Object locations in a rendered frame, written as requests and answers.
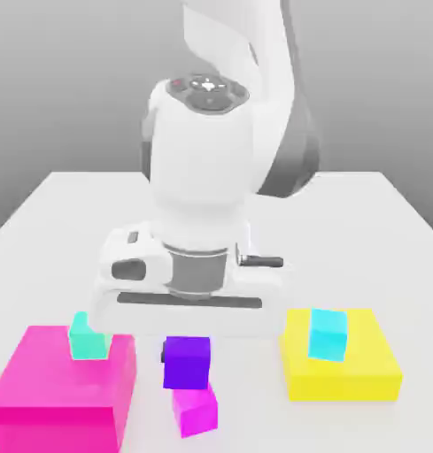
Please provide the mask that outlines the small purple cube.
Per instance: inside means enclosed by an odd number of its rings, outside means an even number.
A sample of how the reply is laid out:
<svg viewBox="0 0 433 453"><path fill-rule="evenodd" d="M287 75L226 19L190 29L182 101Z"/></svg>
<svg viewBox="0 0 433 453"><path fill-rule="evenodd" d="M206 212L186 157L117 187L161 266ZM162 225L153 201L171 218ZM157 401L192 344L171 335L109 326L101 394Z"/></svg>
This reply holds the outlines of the small purple cube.
<svg viewBox="0 0 433 453"><path fill-rule="evenodd" d="M163 388L206 389L210 363L209 337L167 336Z"/></svg>

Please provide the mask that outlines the large magenta box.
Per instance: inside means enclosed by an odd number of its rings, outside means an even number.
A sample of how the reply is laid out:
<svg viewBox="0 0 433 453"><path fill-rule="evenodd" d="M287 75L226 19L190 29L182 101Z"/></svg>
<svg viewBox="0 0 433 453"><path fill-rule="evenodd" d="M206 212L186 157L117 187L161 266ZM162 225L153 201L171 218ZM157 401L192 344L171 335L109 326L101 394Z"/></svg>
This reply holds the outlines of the large magenta box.
<svg viewBox="0 0 433 453"><path fill-rule="evenodd" d="M0 377L0 453L119 453L135 377L130 335L86 361L66 327L28 327Z"/></svg>

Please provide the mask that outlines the small magenta cube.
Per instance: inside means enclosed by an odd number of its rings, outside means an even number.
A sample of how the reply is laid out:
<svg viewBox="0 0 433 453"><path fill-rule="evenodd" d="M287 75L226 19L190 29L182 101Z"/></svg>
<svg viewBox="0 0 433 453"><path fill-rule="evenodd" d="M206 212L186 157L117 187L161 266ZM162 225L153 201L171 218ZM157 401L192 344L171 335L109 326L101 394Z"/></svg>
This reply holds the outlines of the small magenta cube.
<svg viewBox="0 0 433 453"><path fill-rule="evenodd" d="M206 389L174 389L173 411L182 438L218 428L218 402L211 384Z"/></svg>

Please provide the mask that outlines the small cyan cube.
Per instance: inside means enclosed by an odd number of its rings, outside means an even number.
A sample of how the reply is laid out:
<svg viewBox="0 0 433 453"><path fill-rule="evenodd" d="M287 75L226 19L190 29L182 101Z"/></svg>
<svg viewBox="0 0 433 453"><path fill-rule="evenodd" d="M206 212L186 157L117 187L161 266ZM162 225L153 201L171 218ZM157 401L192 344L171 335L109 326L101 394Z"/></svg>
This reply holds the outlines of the small cyan cube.
<svg viewBox="0 0 433 453"><path fill-rule="evenodd" d="M342 363L348 342L348 314L312 308L310 311L307 356Z"/></svg>

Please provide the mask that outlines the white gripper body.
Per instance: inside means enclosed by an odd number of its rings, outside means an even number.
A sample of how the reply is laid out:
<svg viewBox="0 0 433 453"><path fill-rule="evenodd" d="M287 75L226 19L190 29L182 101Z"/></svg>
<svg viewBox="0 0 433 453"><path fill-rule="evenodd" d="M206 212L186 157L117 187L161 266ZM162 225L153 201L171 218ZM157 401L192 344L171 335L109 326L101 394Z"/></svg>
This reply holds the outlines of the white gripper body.
<svg viewBox="0 0 433 453"><path fill-rule="evenodd" d="M284 326L284 286L278 278L227 278L204 300L168 293L163 285L100 279L89 307L92 328L153 336L275 336Z"/></svg>

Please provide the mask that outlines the small mint green cube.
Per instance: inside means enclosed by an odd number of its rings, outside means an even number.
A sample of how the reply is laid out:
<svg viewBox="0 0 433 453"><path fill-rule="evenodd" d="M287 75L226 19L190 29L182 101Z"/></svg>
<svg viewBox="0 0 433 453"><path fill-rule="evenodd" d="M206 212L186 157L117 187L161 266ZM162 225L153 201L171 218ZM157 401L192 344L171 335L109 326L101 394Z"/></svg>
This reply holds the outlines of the small mint green cube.
<svg viewBox="0 0 433 453"><path fill-rule="evenodd" d="M110 334L95 332L88 324L88 313L78 311L68 330L71 355L74 360L104 360L112 344Z"/></svg>

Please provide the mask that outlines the large yellow box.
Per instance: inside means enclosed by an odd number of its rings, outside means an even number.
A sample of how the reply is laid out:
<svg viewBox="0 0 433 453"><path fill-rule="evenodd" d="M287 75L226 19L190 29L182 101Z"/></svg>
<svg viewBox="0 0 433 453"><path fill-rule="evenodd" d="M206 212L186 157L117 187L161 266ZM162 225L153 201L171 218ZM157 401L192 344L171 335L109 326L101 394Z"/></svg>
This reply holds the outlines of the large yellow box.
<svg viewBox="0 0 433 453"><path fill-rule="evenodd" d="M398 399L403 373L375 314L348 310L344 361L308 356L311 311L291 309L279 337L284 378L293 402L391 402Z"/></svg>

